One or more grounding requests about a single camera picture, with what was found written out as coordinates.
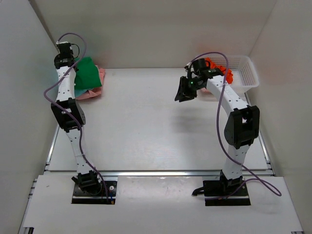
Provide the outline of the green t shirt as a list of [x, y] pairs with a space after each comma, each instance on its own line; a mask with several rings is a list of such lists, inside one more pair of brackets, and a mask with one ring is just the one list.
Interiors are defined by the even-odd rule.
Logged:
[[75, 90], [90, 90], [101, 86], [99, 70], [92, 58], [82, 58], [76, 65]]

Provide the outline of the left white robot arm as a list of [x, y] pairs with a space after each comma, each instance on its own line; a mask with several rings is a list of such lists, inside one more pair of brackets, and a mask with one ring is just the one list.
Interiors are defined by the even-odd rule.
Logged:
[[58, 85], [56, 104], [52, 104], [51, 109], [59, 126], [66, 132], [73, 149], [78, 175], [72, 180], [83, 192], [96, 196], [102, 190], [102, 182], [95, 172], [94, 166], [85, 160], [86, 156], [81, 152], [80, 127], [84, 126], [86, 119], [75, 99], [76, 71], [74, 68], [70, 69], [74, 62], [74, 57], [69, 53], [58, 54], [54, 58], [54, 65], [61, 82]]

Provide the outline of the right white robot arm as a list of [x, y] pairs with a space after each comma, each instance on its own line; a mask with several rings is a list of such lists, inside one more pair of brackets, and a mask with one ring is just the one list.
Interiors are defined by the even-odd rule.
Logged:
[[228, 116], [224, 128], [224, 138], [228, 144], [227, 159], [220, 173], [218, 188], [222, 194], [230, 195], [242, 184], [242, 169], [247, 151], [259, 134], [260, 110], [242, 100], [216, 71], [213, 77], [182, 76], [175, 101], [192, 100], [197, 96], [197, 91], [204, 87], [218, 99], [218, 108], [223, 108]]

